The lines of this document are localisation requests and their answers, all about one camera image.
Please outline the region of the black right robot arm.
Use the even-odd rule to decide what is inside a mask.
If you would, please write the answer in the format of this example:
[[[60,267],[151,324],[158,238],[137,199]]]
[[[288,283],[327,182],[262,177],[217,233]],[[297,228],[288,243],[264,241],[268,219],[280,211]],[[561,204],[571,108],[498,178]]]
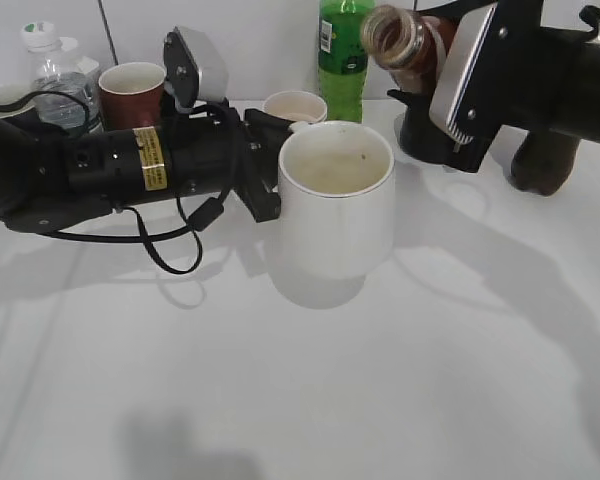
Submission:
[[[397,89],[399,135],[414,159],[475,173],[499,130],[556,132],[600,144],[600,8],[589,30],[541,24],[540,1],[453,1],[425,10],[457,30],[434,92]]]

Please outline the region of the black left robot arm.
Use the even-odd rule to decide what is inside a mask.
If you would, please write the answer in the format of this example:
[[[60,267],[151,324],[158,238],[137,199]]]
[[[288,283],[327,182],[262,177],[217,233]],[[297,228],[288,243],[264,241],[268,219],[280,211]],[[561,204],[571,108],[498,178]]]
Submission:
[[[291,121],[209,102],[150,127],[71,137],[0,119],[0,221],[21,233],[58,234],[116,210],[204,195],[202,231],[235,193],[253,219],[279,217],[278,155]]]

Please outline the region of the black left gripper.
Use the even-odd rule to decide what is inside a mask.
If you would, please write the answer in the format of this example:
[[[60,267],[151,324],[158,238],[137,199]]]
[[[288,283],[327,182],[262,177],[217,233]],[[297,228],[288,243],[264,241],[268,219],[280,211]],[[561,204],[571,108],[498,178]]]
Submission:
[[[138,205],[225,188],[241,119],[227,104],[207,103],[195,117],[176,114],[162,124],[89,134],[62,147],[70,191],[113,205]],[[248,108],[249,143],[237,172],[237,195],[256,223],[279,218],[278,156],[293,121]]]

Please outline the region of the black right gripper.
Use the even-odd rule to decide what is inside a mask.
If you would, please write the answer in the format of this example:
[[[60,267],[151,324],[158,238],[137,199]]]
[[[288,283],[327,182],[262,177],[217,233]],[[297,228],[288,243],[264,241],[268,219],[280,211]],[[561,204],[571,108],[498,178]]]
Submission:
[[[433,69],[423,76],[425,80],[423,93],[390,89],[386,92],[387,96],[403,104],[407,111],[429,112],[438,79],[461,18],[472,10],[494,2],[496,1],[446,1],[436,7],[418,9],[417,14],[424,21],[425,32],[431,37],[431,47],[426,50],[426,53],[427,58],[432,58],[434,61]],[[491,141],[474,138],[467,145],[456,144],[453,140],[452,142],[453,153],[445,166],[468,173],[477,172]]]

